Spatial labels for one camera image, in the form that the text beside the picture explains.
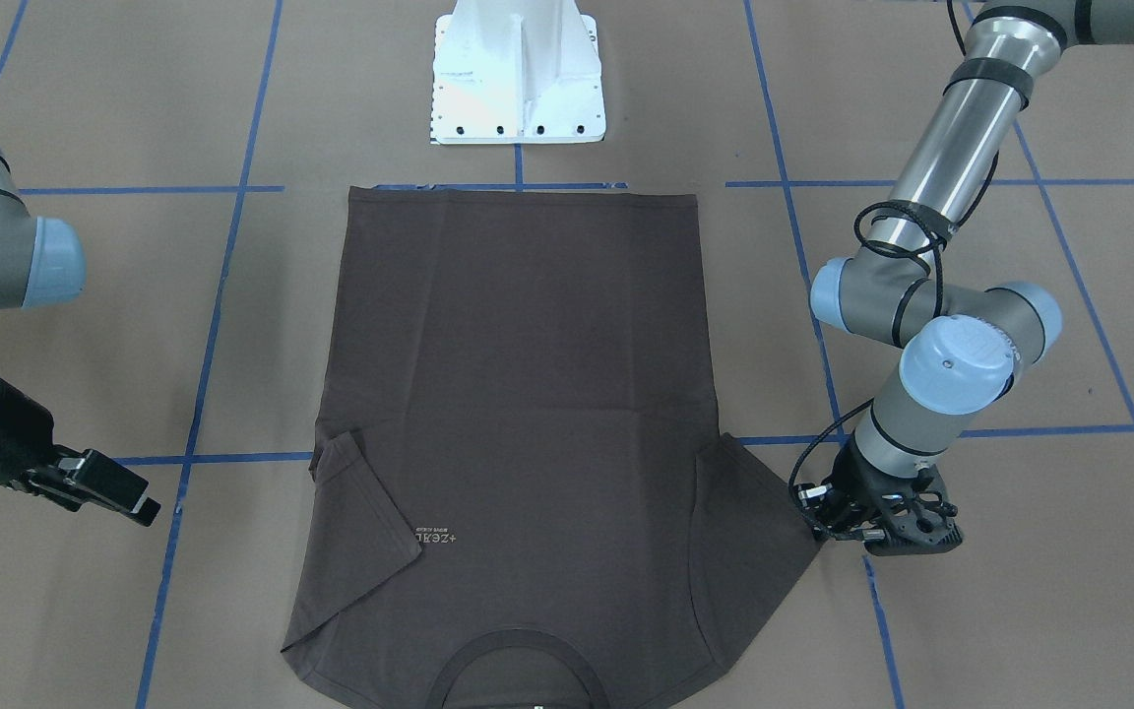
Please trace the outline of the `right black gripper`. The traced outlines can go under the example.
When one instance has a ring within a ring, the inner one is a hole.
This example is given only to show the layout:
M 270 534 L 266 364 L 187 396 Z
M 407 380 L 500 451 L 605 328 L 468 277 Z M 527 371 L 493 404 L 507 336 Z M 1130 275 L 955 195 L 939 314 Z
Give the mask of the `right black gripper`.
M 22 479 L 29 470 L 58 463 L 53 429 L 49 410 L 0 377 L 0 487 Z M 81 454 L 75 488 L 90 501 L 144 527 L 152 525 L 161 510 L 161 504 L 149 496 L 149 481 L 98 450 Z

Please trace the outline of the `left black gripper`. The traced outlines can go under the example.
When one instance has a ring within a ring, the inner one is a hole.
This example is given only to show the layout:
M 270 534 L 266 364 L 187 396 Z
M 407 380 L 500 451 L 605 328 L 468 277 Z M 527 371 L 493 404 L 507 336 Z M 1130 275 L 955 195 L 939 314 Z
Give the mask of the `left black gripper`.
M 833 534 L 853 535 L 868 525 L 879 525 L 892 539 L 919 534 L 917 478 L 888 475 L 858 450 L 854 439 L 833 458 L 827 478 L 827 527 Z

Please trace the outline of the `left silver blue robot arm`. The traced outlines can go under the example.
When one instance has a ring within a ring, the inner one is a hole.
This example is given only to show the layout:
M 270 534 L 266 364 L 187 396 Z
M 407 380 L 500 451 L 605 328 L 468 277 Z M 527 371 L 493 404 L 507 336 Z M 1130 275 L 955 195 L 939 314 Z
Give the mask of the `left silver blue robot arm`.
M 809 295 L 819 322 L 900 351 L 829 476 L 792 486 L 814 533 L 879 556 L 958 547 L 958 510 L 937 464 L 1063 332 L 1049 292 L 950 286 L 942 254 L 1036 81 L 1068 49 L 1134 45 L 1134 1 L 985 1 L 962 42 L 908 164 L 887 199 L 855 217 L 855 254 L 827 262 Z

